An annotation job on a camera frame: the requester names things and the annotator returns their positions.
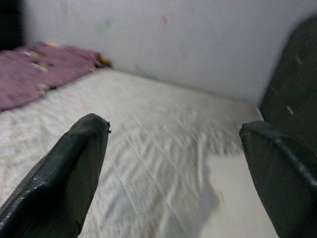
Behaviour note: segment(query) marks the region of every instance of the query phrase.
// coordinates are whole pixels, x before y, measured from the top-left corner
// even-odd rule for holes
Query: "mattress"
[[[257,107],[110,69],[0,114],[0,203],[88,113],[113,132],[80,238],[278,237],[238,135]]]

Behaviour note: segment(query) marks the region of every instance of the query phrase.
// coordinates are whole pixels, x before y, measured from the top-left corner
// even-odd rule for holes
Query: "wall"
[[[287,35],[315,12],[316,0],[26,0],[25,35],[258,103]]]

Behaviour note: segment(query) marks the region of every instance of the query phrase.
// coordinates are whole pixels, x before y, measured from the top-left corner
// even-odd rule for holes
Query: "pink blanket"
[[[100,66],[99,53],[37,44],[0,52],[0,111],[23,106]]]

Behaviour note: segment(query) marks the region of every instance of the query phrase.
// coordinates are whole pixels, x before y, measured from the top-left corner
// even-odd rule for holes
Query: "crumpled blanket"
[[[102,67],[99,58],[96,51],[45,43],[0,52],[0,112]]]

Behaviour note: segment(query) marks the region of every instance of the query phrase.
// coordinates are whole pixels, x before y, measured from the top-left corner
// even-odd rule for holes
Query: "white sheet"
[[[111,121],[80,238],[273,238],[238,137],[254,105],[100,70],[0,115],[0,202],[80,117]]]

